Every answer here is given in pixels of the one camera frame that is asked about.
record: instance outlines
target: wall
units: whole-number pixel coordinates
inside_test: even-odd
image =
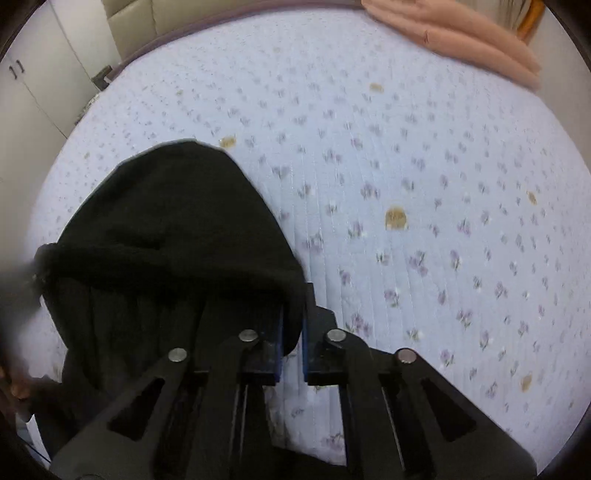
[[[89,77],[121,61],[100,0],[50,0],[62,30]]]
[[[530,47],[542,64],[540,98],[554,112],[591,168],[591,72],[548,9]]]

